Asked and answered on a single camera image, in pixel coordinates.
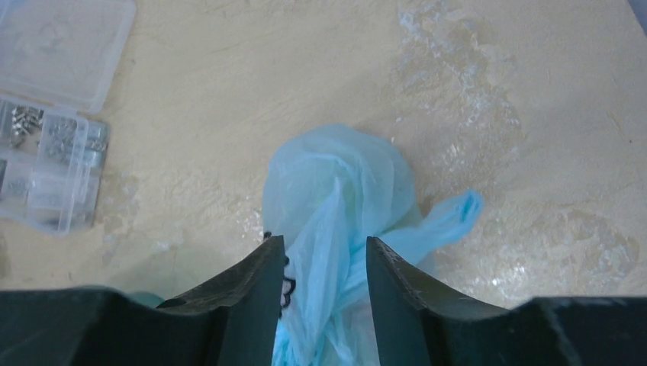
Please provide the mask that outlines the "light blue plastic bag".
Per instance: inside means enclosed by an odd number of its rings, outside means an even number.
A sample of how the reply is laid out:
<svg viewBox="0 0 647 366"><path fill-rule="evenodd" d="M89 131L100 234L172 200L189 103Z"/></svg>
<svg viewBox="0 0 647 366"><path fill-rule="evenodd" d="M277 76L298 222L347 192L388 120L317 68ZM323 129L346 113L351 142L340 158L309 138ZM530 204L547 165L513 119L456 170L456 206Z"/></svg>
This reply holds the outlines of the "light blue plastic bag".
<svg viewBox="0 0 647 366"><path fill-rule="evenodd" d="M366 242L378 237L417 264L476 224L481 195L467 190L423 214L414 174L394 145L341 124L289 140L269 162L265 234L284 240L275 365L377 365Z"/></svg>

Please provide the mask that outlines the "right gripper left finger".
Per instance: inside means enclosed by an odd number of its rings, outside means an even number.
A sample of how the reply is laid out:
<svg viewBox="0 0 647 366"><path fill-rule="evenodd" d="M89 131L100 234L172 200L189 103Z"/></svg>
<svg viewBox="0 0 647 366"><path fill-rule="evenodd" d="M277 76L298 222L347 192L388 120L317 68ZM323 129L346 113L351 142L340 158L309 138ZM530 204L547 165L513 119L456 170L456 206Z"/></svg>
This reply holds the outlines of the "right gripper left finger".
<svg viewBox="0 0 647 366"><path fill-rule="evenodd" d="M109 287L4 291L3 365L268 365L282 237L156 307Z"/></svg>

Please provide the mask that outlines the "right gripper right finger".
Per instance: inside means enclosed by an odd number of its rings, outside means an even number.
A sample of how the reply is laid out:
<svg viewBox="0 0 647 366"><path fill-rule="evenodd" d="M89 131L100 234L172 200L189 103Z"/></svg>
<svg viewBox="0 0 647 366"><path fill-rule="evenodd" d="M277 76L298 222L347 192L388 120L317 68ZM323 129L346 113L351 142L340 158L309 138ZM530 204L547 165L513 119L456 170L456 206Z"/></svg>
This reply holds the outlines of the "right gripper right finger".
<svg viewBox="0 0 647 366"><path fill-rule="evenodd" d="M644 365L643 297L535 297L507 310L366 244L383 365Z"/></svg>

